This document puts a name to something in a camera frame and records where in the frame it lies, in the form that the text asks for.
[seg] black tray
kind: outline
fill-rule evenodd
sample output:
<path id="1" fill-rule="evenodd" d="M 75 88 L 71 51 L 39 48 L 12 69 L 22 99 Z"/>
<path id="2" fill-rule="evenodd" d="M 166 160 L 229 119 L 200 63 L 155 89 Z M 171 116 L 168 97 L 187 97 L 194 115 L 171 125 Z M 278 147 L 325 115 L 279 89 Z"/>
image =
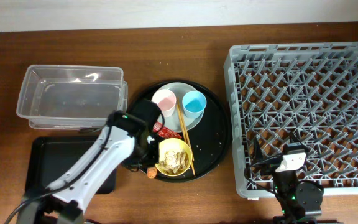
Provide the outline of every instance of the black tray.
<path id="1" fill-rule="evenodd" d="M 62 176 L 92 146 L 98 136 L 39 137 L 32 144 L 25 190 L 44 188 Z M 116 186 L 116 170 L 97 194 L 108 194 Z"/>
<path id="2" fill-rule="evenodd" d="M 168 177 L 161 173 L 156 176 L 156 179 L 166 182 L 186 182 L 206 175 L 224 159 L 232 138 L 231 122 L 226 110 L 214 93 L 200 84 L 186 80 L 169 80 L 149 87 L 135 98 L 128 110 L 131 110 L 141 99 L 151 100 L 153 94 L 160 87 L 172 82 L 187 83 L 202 92 L 207 99 L 203 118 L 193 129 L 188 131 L 195 157 L 196 176 L 193 176 L 191 169 L 177 177 Z"/>

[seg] chopsticks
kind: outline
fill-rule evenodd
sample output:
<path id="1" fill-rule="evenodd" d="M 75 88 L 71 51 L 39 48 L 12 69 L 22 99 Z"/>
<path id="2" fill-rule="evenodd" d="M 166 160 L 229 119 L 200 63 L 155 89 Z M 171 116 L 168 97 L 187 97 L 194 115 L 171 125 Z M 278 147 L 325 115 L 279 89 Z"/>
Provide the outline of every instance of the chopsticks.
<path id="1" fill-rule="evenodd" d="M 191 170 L 193 171 L 193 175 L 195 176 L 196 172 L 194 170 L 194 165 L 193 165 L 193 161 L 194 161 L 193 150 L 191 148 L 189 134 L 187 133 L 185 120 L 183 119 L 183 113 L 182 113 L 181 108 L 178 104 L 177 104 L 177 111 L 178 111 L 178 117 L 179 117 L 179 121 L 180 121 L 181 132 L 183 133 L 183 138 L 184 138 L 185 142 L 187 143 L 187 145 L 189 145 L 189 147 L 190 147 L 191 157 L 193 158 L 193 160 L 190 161 L 191 162 Z"/>

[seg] gray dish rack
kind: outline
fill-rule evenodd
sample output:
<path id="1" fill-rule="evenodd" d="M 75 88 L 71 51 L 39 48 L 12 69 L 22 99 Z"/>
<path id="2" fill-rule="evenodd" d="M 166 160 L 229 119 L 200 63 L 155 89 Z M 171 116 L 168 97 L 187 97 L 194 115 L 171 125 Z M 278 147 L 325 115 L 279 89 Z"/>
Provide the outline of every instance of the gray dish rack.
<path id="1" fill-rule="evenodd" d="M 358 194 L 358 42 L 235 45 L 224 64 L 237 193 L 273 197 L 244 177 L 257 137 L 265 157 L 294 132 L 311 151 L 299 179 Z M 272 188 L 272 177 L 252 180 Z"/>

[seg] red snack wrapper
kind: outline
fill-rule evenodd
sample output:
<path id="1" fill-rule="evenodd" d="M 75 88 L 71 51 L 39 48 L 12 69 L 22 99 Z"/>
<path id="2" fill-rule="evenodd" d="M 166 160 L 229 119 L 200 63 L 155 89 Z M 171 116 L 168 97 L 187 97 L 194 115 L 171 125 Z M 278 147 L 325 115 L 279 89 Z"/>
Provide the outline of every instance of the red snack wrapper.
<path id="1" fill-rule="evenodd" d="M 162 127 L 162 124 L 157 121 L 153 126 L 153 131 L 156 132 L 156 131 L 160 130 L 161 127 Z M 166 127 L 163 127 L 157 134 L 165 139 L 168 139 L 168 138 L 181 139 L 181 136 L 178 133 L 176 133 L 172 130 L 169 130 Z"/>

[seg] gray plate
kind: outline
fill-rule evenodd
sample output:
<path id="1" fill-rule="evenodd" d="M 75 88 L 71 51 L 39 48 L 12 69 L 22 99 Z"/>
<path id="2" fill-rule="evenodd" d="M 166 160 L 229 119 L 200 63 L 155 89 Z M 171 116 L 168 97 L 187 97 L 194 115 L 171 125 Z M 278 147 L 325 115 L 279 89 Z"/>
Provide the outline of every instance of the gray plate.
<path id="1" fill-rule="evenodd" d="M 186 83 L 180 83 L 180 82 L 166 84 L 163 87 L 159 88 L 158 90 L 171 90 L 177 97 L 177 103 L 181 107 L 182 111 L 183 111 L 183 105 L 181 104 L 181 101 L 182 101 L 184 95 L 190 91 L 197 91 L 191 85 L 186 84 Z M 198 118 L 193 119 L 193 118 L 188 118 L 183 114 L 187 130 L 194 128 L 199 123 L 199 121 L 201 121 L 201 119 L 203 118 L 203 115 L 204 115 L 204 111 Z M 158 122 L 162 123 L 161 116 L 158 118 Z M 176 109 L 173 112 L 172 116 L 165 118 L 165 127 L 167 127 L 168 129 L 171 129 L 172 131 L 174 131 L 176 133 L 181 132 L 178 112 Z"/>

